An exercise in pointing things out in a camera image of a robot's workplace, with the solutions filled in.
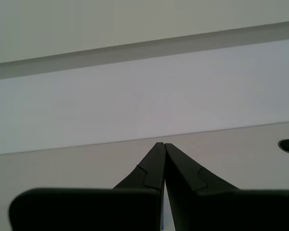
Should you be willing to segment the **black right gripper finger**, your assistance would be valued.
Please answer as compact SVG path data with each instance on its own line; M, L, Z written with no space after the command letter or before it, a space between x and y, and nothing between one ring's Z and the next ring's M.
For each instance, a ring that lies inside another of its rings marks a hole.
M289 231L289 190L241 190L173 144L165 148L177 231Z
M159 231L165 145L156 143L112 189L36 188L13 199L14 231Z

